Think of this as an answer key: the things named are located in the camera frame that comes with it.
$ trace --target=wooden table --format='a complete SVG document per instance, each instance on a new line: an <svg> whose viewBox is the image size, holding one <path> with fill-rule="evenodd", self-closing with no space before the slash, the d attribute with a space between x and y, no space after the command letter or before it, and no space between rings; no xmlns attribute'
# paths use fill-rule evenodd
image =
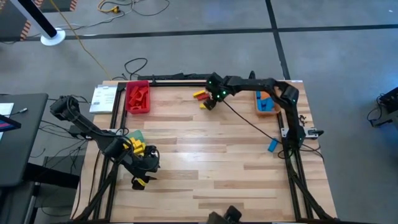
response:
<svg viewBox="0 0 398 224"><path fill-rule="evenodd" d="M306 126L311 127L313 121L304 85L302 82L292 85L300 91L298 113L307 117ZM150 181L144 191L138 191L131 189L132 175L120 167L111 221L205 222L210 212L224 214L230 205L242 212L244 222L294 221L285 163L277 157L281 145L274 153L269 152L271 140L224 103L218 103L212 111L199 109L200 103L192 98L192 93L202 89L153 87L150 113L134 116L128 113L126 127L130 131L140 129L147 143L157 146L161 169L153 174L158 180ZM255 114L253 92L244 91L227 97L226 101L258 128L280 138L275 116L259 118ZM116 127L122 109L121 103ZM96 115L94 123L106 129L110 119L110 114ZM318 147L317 141L307 140L305 144ZM81 172L81 199L76 215L88 204L97 153L96 144L90 142ZM301 155L309 191L335 217L322 159L312 152ZM93 195L98 188L102 161L101 155ZM100 217L104 217L107 198L105 193ZM299 190L298 198L305 217Z"/></svg>

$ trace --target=table leg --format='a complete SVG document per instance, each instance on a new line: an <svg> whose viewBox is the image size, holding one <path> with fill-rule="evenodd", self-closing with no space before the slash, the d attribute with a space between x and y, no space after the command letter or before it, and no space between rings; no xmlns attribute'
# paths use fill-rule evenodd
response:
<svg viewBox="0 0 398 224"><path fill-rule="evenodd" d="M24 180L77 189L79 176L27 163Z"/></svg>

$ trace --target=black metal frame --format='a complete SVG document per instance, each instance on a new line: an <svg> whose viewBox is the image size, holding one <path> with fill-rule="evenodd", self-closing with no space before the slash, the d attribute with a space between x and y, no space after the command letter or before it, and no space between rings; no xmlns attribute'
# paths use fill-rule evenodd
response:
<svg viewBox="0 0 398 224"><path fill-rule="evenodd" d="M112 112L112 118L111 118L111 124L110 124L110 128L114 129L116 128L116 118L118 116L118 109L119 109L119 105L120 105L120 101L121 101L121 94L122 92L125 90L126 87L126 83L127 82L119 82L118 83L118 90L116 92L116 96L115 96L115 103L113 106L113 112ZM170 82L170 81L152 81L149 84L151 87L162 87L162 86L205 86L206 85L206 81L203 80L202 82ZM121 116L121 122L120 122L120 126L119 128L125 128L126 125L126 116L127 116L127 111L125 109L125 101L124 101L124 105L123 105L123 110L122 110L122 116ZM279 113L277 115L277 119L278 119L278 124L279 124L279 129L284 127L284 122L283 122L283 118L282 115ZM287 164L291 164L291 159L289 157L289 152L287 150L285 150L287 148L286 142L285 142L285 138L282 138L282 147L284 150L284 157L285 157L285 163ZM304 174L304 170L303 170L303 164L302 164L302 160L301 160L301 155L299 151L294 151L293 152L294 157L295 157L295 161L296 161L296 166L297 166L297 170L298 170L298 177L301 180L301 183L307 187L307 183L305 181L305 174ZM103 167L101 170L101 176L100 176L100 182L99 182L99 186L102 185L102 183L105 180L106 174L108 172L108 166L109 166L109 160L107 158L104 158L104 163L103 163ZM112 212L112 206L113 206L113 199L114 199L114 193L116 190L116 180L117 178L115 178L109 187L109 194L108 194L108 201L106 204L106 210L105 210L105 220L110 221L111 219L111 212ZM299 198L297 196L297 190L295 187L295 182L292 178L289 178L289 187L290 187L290 193L292 196L292 203L293 203L293 209L294 209L294 215L295 215L295 219L296 221L300 220L302 218L301 213L300 213L300 205L299 205ZM309 219L313 219L313 213L312 213L312 209L311 206L308 202L308 200L304 198L304 205L305 205L305 210L306 210L306 214L307 214L307 218ZM94 210L94 216L93 219L94 220L99 220L99 214L100 214L100 207L101 207L101 201L99 201L99 203L97 204L95 210Z"/></svg>

